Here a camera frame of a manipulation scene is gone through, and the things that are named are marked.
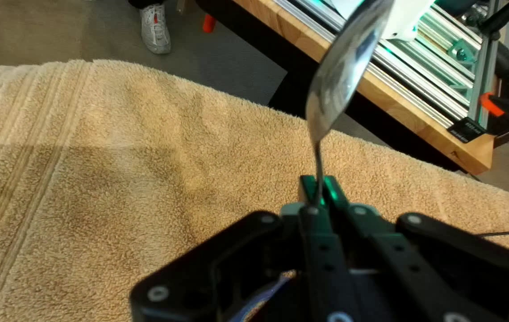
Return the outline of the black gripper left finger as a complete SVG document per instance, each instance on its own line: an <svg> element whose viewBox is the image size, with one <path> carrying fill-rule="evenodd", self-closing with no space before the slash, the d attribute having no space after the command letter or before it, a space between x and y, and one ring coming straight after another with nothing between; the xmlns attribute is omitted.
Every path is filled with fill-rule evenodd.
<svg viewBox="0 0 509 322"><path fill-rule="evenodd" d="M287 283L253 316L256 322L349 322L344 251L324 197L308 205L313 178L299 180L301 205L253 212L129 292L133 322L228 322L249 299Z"/></svg>

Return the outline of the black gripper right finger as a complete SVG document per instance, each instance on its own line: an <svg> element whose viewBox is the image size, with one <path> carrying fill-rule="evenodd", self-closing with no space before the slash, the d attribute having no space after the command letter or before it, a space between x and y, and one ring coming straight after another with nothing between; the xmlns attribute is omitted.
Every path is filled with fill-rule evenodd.
<svg viewBox="0 0 509 322"><path fill-rule="evenodd" d="M390 224L330 176L322 197L347 264L385 274L412 321L509 322L506 248L413 212Z"/></svg>

